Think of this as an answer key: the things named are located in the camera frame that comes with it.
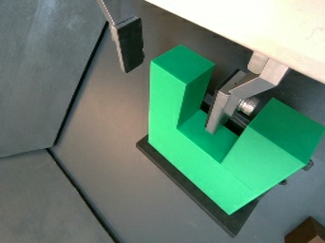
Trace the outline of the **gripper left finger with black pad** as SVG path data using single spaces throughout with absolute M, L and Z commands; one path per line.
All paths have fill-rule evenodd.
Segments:
M 130 0 L 97 0 L 110 23 L 121 69 L 132 72 L 144 62 L 142 20 L 133 13 Z

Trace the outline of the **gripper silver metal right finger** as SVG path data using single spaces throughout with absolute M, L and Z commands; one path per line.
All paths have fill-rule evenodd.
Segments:
M 216 91 L 207 122 L 207 130 L 213 134 L 240 110 L 251 115 L 257 107 L 256 95 L 276 87 L 284 79 L 289 67 L 265 55 L 255 52 L 248 64 L 248 72 L 239 70 L 231 80 Z

